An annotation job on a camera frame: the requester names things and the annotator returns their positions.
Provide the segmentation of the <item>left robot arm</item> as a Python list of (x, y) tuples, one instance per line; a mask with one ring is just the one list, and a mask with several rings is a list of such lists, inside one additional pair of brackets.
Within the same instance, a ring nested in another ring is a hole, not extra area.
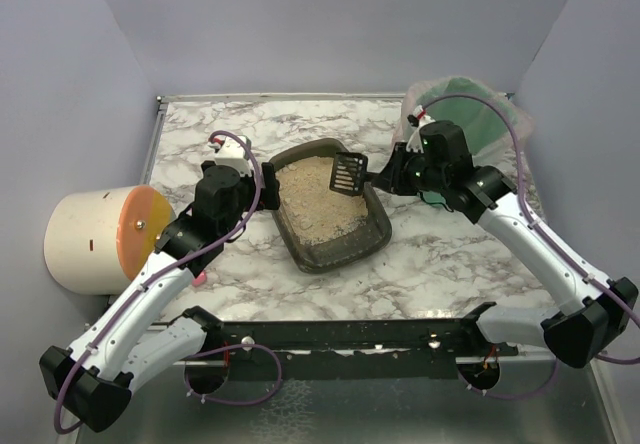
[(242, 176), (234, 167), (204, 162), (193, 202), (164, 228), (131, 284), (83, 335), (41, 356), (58, 434), (81, 426), (104, 431), (137, 390), (174, 363), (230, 351), (215, 334), (215, 318), (201, 310), (186, 312), (148, 340), (142, 337), (159, 312), (244, 232), (254, 212), (279, 204), (272, 164)]

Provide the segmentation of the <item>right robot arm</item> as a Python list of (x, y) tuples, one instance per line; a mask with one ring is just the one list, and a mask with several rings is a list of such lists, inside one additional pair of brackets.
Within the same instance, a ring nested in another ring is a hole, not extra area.
[(604, 359), (605, 348), (626, 329), (637, 287), (587, 264), (522, 203), (501, 171), (474, 164), (456, 124), (422, 125), (411, 142), (395, 144), (381, 172), (366, 178), (390, 194), (441, 195), (451, 210), (501, 241), (551, 295), (555, 305), (549, 309), (490, 306), (476, 320), (486, 341), (547, 348), (564, 364), (582, 368)]

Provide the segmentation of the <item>dark grey litter box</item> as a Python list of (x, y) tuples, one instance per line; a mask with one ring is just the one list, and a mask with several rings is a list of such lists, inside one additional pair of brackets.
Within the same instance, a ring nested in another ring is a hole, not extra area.
[[(307, 158), (331, 160), (345, 150), (339, 140), (323, 138), (287, 149), (272, 157), (270, 163), (280, 171)], [(317, 244), (302, 241), (300, 234), (293, 230), (292, 218), (284, 206), (272, 213), (283, 242), (300, 270), (311, 274), (333, 271), (378, 252), (390, 241), (392, 225), (379, 197), (370, 186), (364, 188), (362, 197), (366, 215), (356, 222), (355, 228)]]

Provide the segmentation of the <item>black litter scoop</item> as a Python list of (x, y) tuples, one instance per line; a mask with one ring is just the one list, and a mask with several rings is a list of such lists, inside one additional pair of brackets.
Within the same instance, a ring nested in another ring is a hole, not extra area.
[(329, 189), (346, 196), (360, 196), (365, 184), (377, 176), (368, 171), (368, 158), (361, 153), (337, 152), (334, 155)]

